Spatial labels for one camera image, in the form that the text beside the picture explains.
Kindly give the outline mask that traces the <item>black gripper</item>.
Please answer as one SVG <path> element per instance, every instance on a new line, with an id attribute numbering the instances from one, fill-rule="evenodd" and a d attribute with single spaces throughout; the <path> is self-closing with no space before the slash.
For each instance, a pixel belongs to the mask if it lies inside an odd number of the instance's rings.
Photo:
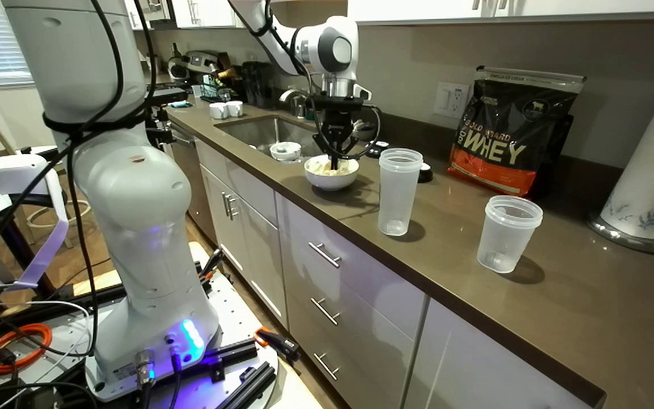
<path id="1" fill-rule="evenodd" d="M 369 102 L 362 97 L 315 95 L 314 107 L 321 113 L 315 146 L 329 157 L 329 168 L 338 168 L 343 159 L 351 159 L 351 152 L 357 146 L 357 139 L 352 135 L 355 120 L 369 108 Z"/>

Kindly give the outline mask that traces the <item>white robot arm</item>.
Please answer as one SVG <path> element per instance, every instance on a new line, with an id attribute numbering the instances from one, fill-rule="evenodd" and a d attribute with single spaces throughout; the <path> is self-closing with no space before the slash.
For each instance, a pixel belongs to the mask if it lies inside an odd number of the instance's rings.
<path id="1" fill-rule="evenodd" d="M 145 134 L 145 74 L 123 0 L 3 0 L 43 102 L 71 150 L 126 298 L 98 318 L 85 379 L 114 401 L 196 366 L 219 318 L 190 258 L 190 183 Z"/>

